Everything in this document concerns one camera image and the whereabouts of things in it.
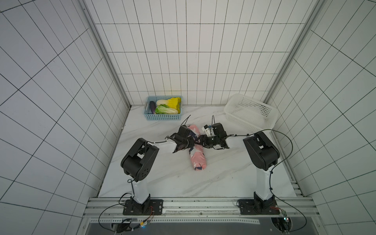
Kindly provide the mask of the pink shark print shorts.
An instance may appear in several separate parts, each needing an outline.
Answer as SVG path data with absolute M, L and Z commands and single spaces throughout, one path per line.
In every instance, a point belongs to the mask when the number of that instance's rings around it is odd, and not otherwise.
M 207 161 L 203 147 L 200 145 L 200 130 L 196 125 L 190 125 L 188 128 L 191 130 L 190 136 L 193 137 L 194 140 L 194 146 L 189 148 L 192 166 L 194 170 L 204 170 L 207 166 Z

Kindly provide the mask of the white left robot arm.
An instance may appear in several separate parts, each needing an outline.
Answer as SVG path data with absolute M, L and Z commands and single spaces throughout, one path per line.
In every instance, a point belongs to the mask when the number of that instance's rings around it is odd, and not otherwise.
M 174 133 L 159 142 L 137 139 L 120 163 L 124 173 L 131 177 L 133 186 L 133 196 L 124 203 L 123 215 L 161 215 L 164 201 L 151 198 L 146 177 L 158 155 L 176 153 L 193 146 L 194 137 L 190 133 Z

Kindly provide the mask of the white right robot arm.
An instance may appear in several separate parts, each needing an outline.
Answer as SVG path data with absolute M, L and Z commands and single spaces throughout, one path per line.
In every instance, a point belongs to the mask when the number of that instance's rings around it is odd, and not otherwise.
M 241 215 L 278 215 L 276 197 L 271 187 L 271 176 L 278 165 L 280 152 L 262 131 L 247 135 L 206 136 L 202 135 L 197 144 L 217 150 L 244 148 L 256 167 L 256 190 L 252 199 L 239 199 L 236 206 Z

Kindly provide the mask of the green toy lettuce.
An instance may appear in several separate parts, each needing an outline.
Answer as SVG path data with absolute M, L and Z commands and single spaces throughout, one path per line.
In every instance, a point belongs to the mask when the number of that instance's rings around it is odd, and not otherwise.
M 177 109 L 170 108 L 165 104 L 161 104 L 156 107 L 155 114 L 176 115 L 179 114 L 179 111 Z

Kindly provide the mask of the yellow toy cabbage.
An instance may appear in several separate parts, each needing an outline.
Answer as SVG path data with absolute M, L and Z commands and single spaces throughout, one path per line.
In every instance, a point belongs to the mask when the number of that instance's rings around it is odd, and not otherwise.
M 177 109 L 179 113 L 181 113 L 180 111 L 181 99 L 180 98 L 160 99 L 156 102 L 157 106 L 161 104 L 165 104 L 169 106 L 170 108 Z

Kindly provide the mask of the light blue perforated basket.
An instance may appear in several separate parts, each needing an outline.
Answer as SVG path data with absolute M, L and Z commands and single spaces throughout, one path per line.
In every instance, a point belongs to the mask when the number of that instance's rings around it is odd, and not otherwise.
M 147 120 L 180 120 L 182 98 L 180 96 L 149 96 L 144 116 Z

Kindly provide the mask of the purple toy eggplant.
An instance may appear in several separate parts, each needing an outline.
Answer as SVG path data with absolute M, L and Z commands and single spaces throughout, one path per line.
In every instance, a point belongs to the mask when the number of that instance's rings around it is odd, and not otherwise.
M 157 107 L 156 103 L 154 101 L 150 101 L 149 103 L 150 114 L 155 114 L 156 107 Z

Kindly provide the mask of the white perforated basket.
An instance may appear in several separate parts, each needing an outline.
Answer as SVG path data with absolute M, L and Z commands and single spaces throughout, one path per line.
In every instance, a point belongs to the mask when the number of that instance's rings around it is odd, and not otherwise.
M 233 95 L 224 108 L 226 118 L 255 133 L 272 129 L 278 119 L 278 110 L 241 94 Z

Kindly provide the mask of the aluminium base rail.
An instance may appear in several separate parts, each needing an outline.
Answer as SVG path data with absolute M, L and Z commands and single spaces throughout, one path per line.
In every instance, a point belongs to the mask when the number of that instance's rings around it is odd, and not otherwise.
M 117 198 L 91 198 L 83 217 L 90 222 L 116 223 L 124 219 L 142 222 L 149 218 L 152 223 L 162 222 L 240 222 L 259 224 L 264 218 L 281 217 L 278 215 L 241 215 L 236 206 L 238 198 L 163 198 L 161 215 L 123 215 L 123 205 Z

